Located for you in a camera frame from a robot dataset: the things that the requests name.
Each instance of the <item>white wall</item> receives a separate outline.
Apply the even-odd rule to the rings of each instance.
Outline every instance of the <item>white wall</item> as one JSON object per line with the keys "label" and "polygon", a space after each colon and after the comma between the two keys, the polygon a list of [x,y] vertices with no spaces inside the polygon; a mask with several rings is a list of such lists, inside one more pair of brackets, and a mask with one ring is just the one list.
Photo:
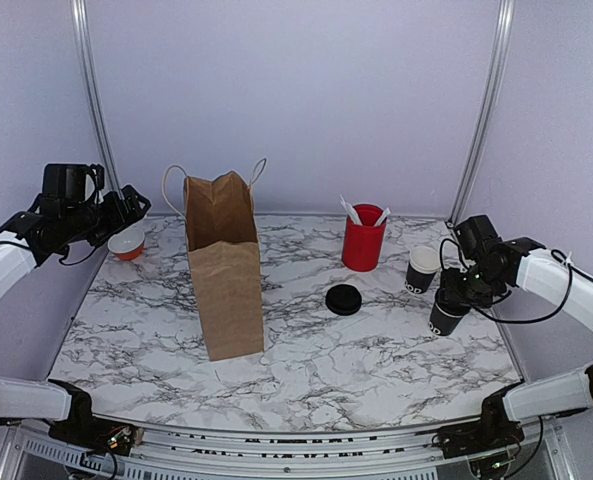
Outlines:
{"label": "white wall", "polygon": [[[499,103],[467,215],[486,213],[505,239],[529,236],[572,251],[593,273],[593,2],[516,5]],[[516,294],[505,318],[551,311]],[[530,379],[593,362],[593,337],[559,315],[511,329]],[[593,479],[593,412],[566,423],[581,469]]]}
{"label": "white wall", "polygon": [[[72,25],[68,2],[0,0],[0,225],[29,207],[46,163],[99,162]],[[50,260],[3,298],[0,375],[47,376],[98,260]]]}
{"label": "white wall", "polygon": [[[338,195],[447,217],[498,13],[483,0],[88,2],[121,179],[167,211],[164,169],[247,177],[259,211]],[[172,191],[181,204],[181,181]]]}

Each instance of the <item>paper cup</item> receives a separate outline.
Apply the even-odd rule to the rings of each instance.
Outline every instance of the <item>paper cup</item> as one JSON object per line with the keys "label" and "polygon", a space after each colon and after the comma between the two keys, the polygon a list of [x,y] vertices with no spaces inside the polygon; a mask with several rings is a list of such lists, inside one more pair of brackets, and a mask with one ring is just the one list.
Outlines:
{"label": "paper cup", "polygon": [[438,251],[425,245],[415,247],[409,254],[405,288],[410,293],[425,293],[439,268]]}
{"label": "paper cup", "polygon": [[429,316],[429,329],[432,333],[441,337],[451,335],[470,310],[470,307],[449,304],[441,300],[441,289],[438,289],[434,299],[432,313]]}

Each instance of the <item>white bowl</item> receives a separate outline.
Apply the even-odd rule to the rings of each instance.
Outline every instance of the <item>white bowl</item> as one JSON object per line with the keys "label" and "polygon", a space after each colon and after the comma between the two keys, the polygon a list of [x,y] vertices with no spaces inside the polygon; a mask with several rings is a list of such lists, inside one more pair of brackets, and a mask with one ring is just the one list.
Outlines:
{"label": "white bowl", "polygon": [[107,247],[121,260],[133,260],[141,254],[144,244],[145,232],[138,227],[130,227],[112,236]]}

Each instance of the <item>red pen holder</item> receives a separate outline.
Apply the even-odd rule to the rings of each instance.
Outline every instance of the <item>red pen holder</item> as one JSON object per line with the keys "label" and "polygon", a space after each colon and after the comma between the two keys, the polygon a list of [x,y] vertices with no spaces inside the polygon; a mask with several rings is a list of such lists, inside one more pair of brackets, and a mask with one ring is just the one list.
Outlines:
{"label": "red pen holder", "polygon": [[347,217],[343,263],[357,272],[369,272],[378,265],[380,249],[383,245],[387,219],[374,227],[383,210],[376,205],[356,205],[354,207],[362,225],[356,225]]}

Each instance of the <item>black lid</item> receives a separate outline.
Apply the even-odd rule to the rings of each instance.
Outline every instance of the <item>black lid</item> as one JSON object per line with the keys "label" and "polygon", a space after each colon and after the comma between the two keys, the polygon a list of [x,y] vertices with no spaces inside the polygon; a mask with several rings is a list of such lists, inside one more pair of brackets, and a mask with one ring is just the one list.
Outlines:
{"label": "black lid", "polygon": [[356,287],[336,285],[327,292],[325,305],[337,315],[353,315],[360,310],[363,299]]}
{"label": "black lid", "polygon": [[436,290],[436,295],[434,296],[434,304],[440,309],[445,312],[447,315],[452,315],[454,317],[464,317],[469,313],[472,309],[468,305],[463,305],[461,303],[450,302],[445,298],[445,289],[439,288]]}

